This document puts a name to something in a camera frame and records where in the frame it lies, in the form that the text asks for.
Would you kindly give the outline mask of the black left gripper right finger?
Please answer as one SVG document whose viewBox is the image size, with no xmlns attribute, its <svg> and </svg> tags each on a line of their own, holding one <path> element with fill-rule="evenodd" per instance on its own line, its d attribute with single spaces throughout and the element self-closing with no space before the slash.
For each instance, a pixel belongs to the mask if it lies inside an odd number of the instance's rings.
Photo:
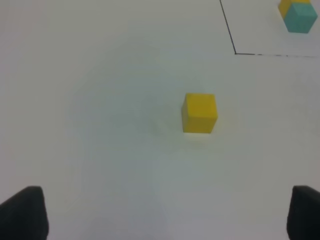
<svg viewBox="0 0 320 240">
<path fill-rule="evenodd" d="M 307 186 L 292 188 L 286 231 L 290 240 L 320 239 L 320 192 Z"/>
</svg>

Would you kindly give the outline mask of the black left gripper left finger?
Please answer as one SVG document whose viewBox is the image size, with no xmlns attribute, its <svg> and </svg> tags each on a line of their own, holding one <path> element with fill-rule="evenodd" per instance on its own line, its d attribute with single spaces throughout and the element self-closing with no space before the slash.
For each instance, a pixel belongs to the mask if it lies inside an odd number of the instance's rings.
<svg viewBox="0 0 320 240">
<path fill-rule="evenodd" d="M 0 204 L 2 240 L 46 240 L 49 235 L 45 196 L 40 186 L 28 186 Z"/>
</svg>

